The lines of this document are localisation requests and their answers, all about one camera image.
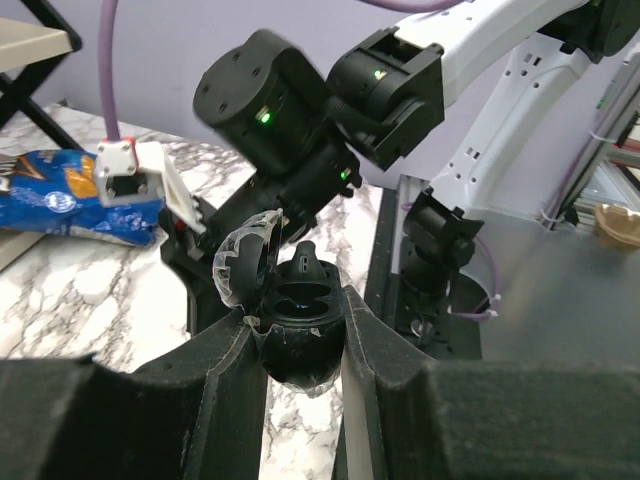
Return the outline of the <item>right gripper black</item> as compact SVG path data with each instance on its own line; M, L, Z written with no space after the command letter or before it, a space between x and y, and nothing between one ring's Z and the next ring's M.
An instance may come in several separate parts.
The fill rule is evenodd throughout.
M280 182L254 175L218 209L200 197L196 206L204 214L203 234L195 233L167 208L160 213L159 225L168 235L161 245L161 259L186 288L187 318L218 320L227 308L212 279L212 262L225 237L251 216L281 208L289 219L283 238L289 240L317 225L320 193L311 182Z

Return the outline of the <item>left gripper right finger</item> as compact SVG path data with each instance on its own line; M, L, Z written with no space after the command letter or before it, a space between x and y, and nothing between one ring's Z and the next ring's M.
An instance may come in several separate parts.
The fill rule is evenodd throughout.
M639 371L604 364L436 361L353 287L338 479L635 479Z

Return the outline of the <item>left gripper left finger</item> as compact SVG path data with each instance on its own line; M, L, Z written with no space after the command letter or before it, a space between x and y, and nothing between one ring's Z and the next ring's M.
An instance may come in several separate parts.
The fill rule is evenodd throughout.
M1 364L5 479L255 479L267 379L239 313L132 373Z

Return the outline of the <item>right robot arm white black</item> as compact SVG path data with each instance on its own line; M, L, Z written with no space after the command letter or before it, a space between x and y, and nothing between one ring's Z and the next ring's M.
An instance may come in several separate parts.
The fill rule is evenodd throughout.
M220 208L198 200L204 229L172 213L161 255L188 294L198 334L231 307L212 262L250 216L282 209L296 241L335 197L411 153L448 107L502 56L509 68L459 149L413 202L401 243L396 326L419 347L448 344L449 290L474 252L491 192L548 110L592 65L638 32L635 1L438 1L345 53L322 77L294 45L262 29L203 74L193 110L255 168Z

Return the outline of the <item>black earbud charging case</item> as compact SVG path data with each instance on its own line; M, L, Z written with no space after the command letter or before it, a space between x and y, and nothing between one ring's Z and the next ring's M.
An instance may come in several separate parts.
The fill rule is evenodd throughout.
M346 335L340 273L317 257L311 241L280 262L283 219L280 210L264 211L228 234L212 278L222 303L251 328L269 376L314 398L339 374Z

